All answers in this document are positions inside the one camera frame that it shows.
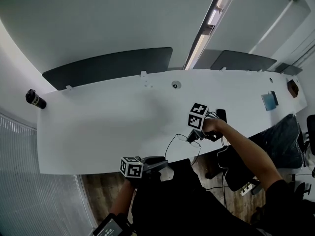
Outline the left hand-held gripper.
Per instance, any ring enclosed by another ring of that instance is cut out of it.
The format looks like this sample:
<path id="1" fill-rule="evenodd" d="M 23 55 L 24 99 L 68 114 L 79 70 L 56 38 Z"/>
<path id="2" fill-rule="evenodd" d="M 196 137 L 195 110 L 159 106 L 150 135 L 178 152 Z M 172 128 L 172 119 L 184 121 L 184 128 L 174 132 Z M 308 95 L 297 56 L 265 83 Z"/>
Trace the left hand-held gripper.
<path id="1" fill-rule="evenodd" d="M 165 168 L 168 161 L 164 156 L 148 156 L 145 158 L 122 157 L 120 160 L 120 172 L 126 178 L 148 178 L 150 175 L 160 172 L 160 180 L 171 180 L 174 171 L 171 168 Z"/>

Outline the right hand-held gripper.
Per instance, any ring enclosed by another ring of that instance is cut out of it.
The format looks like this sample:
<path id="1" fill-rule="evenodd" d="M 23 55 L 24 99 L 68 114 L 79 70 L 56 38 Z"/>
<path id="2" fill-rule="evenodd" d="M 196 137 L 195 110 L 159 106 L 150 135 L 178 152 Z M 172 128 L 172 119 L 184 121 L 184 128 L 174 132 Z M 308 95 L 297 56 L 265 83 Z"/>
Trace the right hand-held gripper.
<path id="1" fill-rule="evenodd" d="M 218 132 L 204 132 L 202 130 L 204 120 L 209 116 L 209 113 L 208 106 L 194 103 L 188 115 L 188 127 L 192 128 L 192 131 L 187 137 L 187 142 L 192 143 L 196 140 L 203 139 L 215 142 L 220 139 L 220 134 Z"/>

